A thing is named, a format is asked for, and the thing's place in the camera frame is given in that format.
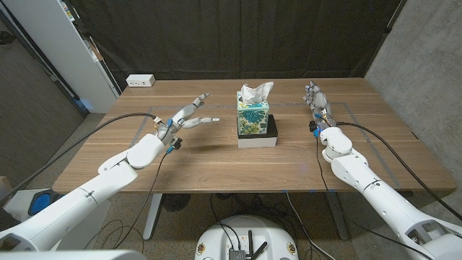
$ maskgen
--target white power strip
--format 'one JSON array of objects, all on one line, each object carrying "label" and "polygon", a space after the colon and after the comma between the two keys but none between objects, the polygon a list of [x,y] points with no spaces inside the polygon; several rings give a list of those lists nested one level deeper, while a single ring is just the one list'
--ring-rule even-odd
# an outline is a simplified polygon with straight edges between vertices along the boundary
[{"label": "white power strip", "polygon": [[130,74],[126,81],[130,87],[151,87],[156,79],[153,74]]}]

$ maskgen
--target table top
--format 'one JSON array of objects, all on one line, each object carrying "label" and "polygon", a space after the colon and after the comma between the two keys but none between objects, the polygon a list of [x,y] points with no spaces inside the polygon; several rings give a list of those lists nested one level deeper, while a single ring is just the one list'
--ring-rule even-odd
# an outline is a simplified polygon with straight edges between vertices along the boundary
[{"label": "table top", "polygon": [[[316,139],[308,128],[311,111],[302,99],[310,80],[326,93],[336,121],[361,124],[381,135],[431,189],[449,191],[456,187],[452,175],[361,78],[156,81],[153,87],[127,87],[102,122],[136,112],[152,113],[167,121],[198,95],[210,92],[193,117],[216,116],[221,121],[181,129],[176,134],[183,140],[182,147],[164,159],[153,193],[325,191],[316,160]],[[279,132],[276,146],[239,149],[236,91],[245,83],[257,87],[269,81],[274,81],[268,102]],[[353,126],[341,129],[390,186],[402,191],[423,190],[375,137]],[[99,130],[84,143],[53,190],[69,192],[89,181],[108,158],[153,131],[154,122],[143,116],[121,119]],[[354,191],[332,173],[322,158],[322,149],[319,144],[328,188]],[[123,191],[148,192],[159,162],[157,158],[138,170],[139,177]]]}]

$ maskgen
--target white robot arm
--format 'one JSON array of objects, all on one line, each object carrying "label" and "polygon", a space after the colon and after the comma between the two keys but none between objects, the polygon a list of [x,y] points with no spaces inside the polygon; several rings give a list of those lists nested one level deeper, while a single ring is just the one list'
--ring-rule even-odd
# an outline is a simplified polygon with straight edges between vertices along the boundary
[{"label": "white robot arm", "polygon": [[52,249],[90,214],[98,203],[105,201],[134,181],[138,177],[135,170],[151,164],[163,153],[165,146],[170,146],[167,153],[179,149],[181,139],[175,137],[175,133],[181,126],[191,128],[201,123],[219,121],[219,118],[188,120],[208,96],[209,93],[200,95],[192,104],[169,119],[167,125],[161,120],[156,120],[160,125],[156,133],[147,134],[133,147],[104,162],[98,169],[98,176],[66,194],[34,217],[0,232],[0,249],[2,251]]},{"label": "white robot arm", "polygon": [[[310,128],[320,137],[321,144],[326,145],[323,157],[330,162],[335,176],[358,190],[403,244],[431,259],[460,259],[462,227],[421,212],[381,180],[368,167],[366,158],[353,148],[352,141],[336,127],[326,95],[313,82],[305,90],[305,102],[315,119]],[[427,259],[416,251],[406,250],[413,259]]]}]

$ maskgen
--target tissue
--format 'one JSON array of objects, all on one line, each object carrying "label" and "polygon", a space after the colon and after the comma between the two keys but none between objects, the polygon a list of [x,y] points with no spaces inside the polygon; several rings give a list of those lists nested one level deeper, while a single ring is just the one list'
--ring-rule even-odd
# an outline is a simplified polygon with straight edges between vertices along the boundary
[{"label": "tissue", "polygon": [[244,84],[240,89],[243,95],[243,102],[246,104],[255,104],[263,102],[268,98],[269,92],[273,89],[274,82],[263,83],[256,89],[249,88]]}]

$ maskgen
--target tissue box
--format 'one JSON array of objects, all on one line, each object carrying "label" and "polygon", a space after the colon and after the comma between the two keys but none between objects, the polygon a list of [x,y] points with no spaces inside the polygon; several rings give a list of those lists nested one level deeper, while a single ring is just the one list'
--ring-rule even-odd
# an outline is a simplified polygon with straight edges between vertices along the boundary
[{"label": "tissue box", "polygon": [[266,134],[268,128],[268,101],[244,104],[241,91],[237,91],[237,132],[244,134]]}]

